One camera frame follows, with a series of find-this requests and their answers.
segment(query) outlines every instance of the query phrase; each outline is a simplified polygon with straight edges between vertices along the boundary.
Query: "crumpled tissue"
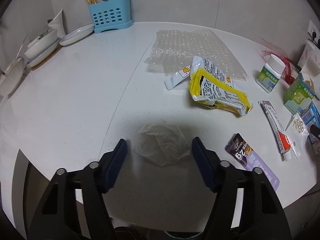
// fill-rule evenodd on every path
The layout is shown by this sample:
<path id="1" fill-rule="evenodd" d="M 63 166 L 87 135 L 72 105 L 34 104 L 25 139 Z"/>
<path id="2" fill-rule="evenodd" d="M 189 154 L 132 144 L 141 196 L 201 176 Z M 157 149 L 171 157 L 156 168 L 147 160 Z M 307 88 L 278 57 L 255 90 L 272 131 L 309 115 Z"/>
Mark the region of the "crumpled tissue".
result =
<path id="1" fill-rule="evenodd" d="M 138 133 L 145 140 L 135 146 L 134 152 L 158 166 L 172 165 L 190 156 L 190 146 L 183 133 L 172 124 L 147 124 Z"/>

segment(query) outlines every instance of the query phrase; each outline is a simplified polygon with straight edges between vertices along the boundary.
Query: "white plate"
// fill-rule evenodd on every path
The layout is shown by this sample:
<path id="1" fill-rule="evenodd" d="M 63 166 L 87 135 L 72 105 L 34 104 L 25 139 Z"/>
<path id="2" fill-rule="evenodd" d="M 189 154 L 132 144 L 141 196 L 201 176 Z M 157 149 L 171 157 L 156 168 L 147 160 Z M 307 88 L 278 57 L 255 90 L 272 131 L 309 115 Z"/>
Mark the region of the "white plate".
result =
<path id="1" fill-rule="evenodd" d="M 58 46 L 59 39 L 56 40 L 54 44 L 52 44 L 49 48 L 47 48 L 44 52 L 42 52 L 38 57 L 36 57 L 33 61 L 29 62 L 26 67 L 34 67 L 38 65 L 41 61 L 47 58 Z"/>
<path id="2" fill-rule="evenodd" d="M 86 26 L 83 26 L 79 29 L 76 29 L 75 31 L 67 34 L 66 36 L 64 36 L 63 38 L 61 38 L 59 44 L 61 46 L 66 46 L 66 45 L 70 45 L 72 43 L 75 43 L 79 40 L 81 40 L 82 38 L 88 36 L 90 33 L 93 32 L 93 24 L 88 24 Z"/>

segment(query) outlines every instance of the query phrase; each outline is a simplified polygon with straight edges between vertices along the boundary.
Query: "bottle cap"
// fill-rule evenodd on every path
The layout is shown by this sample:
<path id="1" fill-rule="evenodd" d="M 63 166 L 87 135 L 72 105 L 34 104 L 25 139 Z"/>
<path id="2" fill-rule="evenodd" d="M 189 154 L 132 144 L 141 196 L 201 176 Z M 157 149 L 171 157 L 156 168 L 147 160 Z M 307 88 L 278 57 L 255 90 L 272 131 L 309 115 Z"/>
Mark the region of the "bottle cap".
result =
<path id="1" fill-rule="evenodd" d="M 270 58 L 268 59 L 269 66 L 279 74 L 281 74 L 285 68 L 285 64 L 281 59 L 279 59 L 277 56 L 271 54 Z"/>

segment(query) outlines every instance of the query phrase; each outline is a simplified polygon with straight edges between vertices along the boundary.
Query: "purple sachet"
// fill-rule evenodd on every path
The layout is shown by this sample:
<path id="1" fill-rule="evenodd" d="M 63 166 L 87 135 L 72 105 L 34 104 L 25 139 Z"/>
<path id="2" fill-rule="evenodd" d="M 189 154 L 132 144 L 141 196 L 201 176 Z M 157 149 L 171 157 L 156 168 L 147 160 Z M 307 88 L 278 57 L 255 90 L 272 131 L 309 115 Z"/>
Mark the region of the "purple sachet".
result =
<path id="1" fill-rule="evenodd" d="M 226 146 L 226 151 L 236 158 L 247 171 L 252 171 L 255 167 L 261 168 L 270 181 L 273 189 L 275 191 L 277 190 L 280 184 L 279 179 L 239 133 L 237 133 L 232 141 Z"/>

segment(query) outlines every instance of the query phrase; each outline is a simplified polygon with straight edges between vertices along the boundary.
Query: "perforated plastic basket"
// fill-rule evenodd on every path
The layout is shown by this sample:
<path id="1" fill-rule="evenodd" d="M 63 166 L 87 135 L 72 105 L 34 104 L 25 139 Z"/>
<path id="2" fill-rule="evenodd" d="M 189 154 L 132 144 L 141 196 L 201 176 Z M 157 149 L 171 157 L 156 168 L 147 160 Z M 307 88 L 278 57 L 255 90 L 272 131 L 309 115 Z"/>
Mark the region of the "perforated plastic basket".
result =
<path id="1" fill-rule="evenodd" d="M 132 26 L 130 0 L 109 0 L 88 6 L 94 32 L 125 29 Z"/>

